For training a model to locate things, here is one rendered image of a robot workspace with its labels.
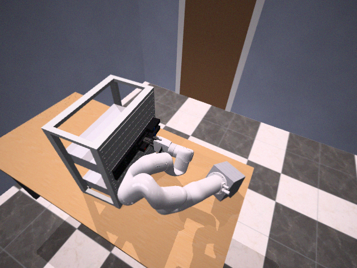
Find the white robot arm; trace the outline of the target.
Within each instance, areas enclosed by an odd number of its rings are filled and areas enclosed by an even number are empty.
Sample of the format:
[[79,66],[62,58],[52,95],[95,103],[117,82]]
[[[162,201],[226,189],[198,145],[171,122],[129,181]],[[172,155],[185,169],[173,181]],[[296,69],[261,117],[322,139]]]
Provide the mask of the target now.
[[[161,215],[181,212],[214,194],[230,194],[224,175],[213,172],[207,178],[191,182],[184,187],[160,187],[152,174],[165,172],[171,176],[183,175],[194,151],[172,143],[168,153],[160,147],[158,153],[144,155],[128,169],[119,189],[118,199],[123,205],[132,205],[145,198]],[[175,157],[173,164],[172,157]]]

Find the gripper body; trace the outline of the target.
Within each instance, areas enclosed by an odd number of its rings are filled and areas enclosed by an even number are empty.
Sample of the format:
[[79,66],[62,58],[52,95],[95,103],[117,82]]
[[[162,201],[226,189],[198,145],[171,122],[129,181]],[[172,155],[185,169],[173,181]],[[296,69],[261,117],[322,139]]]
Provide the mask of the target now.
[[161,137],[161,136],[157,136],[157,138],[160,139],[161,141],[159,141],[159,140],[154,140],[153,141],[154,150],[156,152],[158,152],[160,147],[162,146],[162,152],[161,153],[163,153],[163,152],[168,153],[172,142],[170,140],[166,139],[166,138]]

